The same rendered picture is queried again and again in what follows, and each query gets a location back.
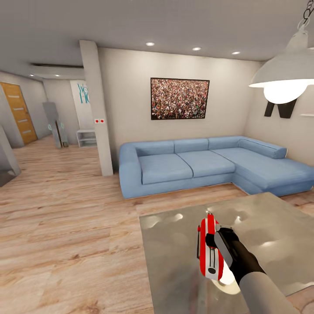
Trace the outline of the radio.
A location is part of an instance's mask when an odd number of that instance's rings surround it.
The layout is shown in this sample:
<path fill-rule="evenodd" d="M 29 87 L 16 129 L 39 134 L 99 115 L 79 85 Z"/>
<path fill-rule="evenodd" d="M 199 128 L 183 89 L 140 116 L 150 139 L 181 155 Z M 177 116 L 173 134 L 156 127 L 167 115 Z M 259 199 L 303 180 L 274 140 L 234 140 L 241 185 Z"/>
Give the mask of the radio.
<path fill-rule="evenodd" d="M 199 234 L 197 258 L 200 259 L 200 269 L 202 274 L 213 280 L 220 280 L 224 270 L 224 259 L 218 248 L 207 246 L 205 237 L 207 233 L 215 234 L 215 225 L 219 224 L 214 220 L 212 214 L 207 215 L 207 218 L 201 221 L 201 226 L 198 226 L 198 232 L 201 232 L 200 240 L 200 256 L 199 256 Z"/>

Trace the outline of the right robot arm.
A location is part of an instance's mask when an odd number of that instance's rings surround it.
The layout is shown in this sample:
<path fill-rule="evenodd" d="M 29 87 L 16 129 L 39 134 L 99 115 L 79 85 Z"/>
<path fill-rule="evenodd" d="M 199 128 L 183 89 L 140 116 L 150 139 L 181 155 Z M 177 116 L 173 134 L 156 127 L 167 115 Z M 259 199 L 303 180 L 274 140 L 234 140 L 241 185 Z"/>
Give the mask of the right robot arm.
<path fill-rule="evenodd" d="M 231 225 L 215 225 L 215 234 L 207 233 L 207 246 L 218 248 L 233 273 L 251 314 L 301 314 L 275 286 L 235 234 Z"/>

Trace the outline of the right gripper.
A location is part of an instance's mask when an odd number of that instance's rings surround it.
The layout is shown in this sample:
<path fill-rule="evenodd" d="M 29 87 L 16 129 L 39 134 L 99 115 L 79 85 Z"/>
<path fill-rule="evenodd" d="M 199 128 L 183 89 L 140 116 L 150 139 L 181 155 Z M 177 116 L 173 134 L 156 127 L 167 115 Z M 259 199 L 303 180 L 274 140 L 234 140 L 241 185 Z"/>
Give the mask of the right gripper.
<path fill-rule="evenodd" d="M 207 246 L 218 248 L 214 241 L 214 234 L 207 233 L 205 240 L 206 240 Z"/>

